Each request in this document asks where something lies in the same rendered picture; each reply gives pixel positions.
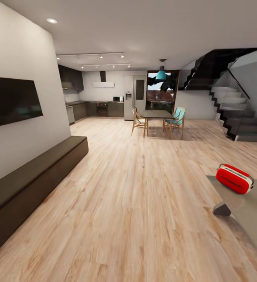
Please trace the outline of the radio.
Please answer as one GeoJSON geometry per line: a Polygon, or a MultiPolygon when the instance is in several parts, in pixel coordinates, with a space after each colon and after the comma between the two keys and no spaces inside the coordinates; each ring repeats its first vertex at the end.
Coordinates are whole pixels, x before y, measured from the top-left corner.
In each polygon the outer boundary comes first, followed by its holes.
{"type": "Polygon", "coordinates": [[[249,177],[249,174],[228,164],[217,168],[217,180],[242,195],[248,193],[253,188],[253,180],[249,177]]]}

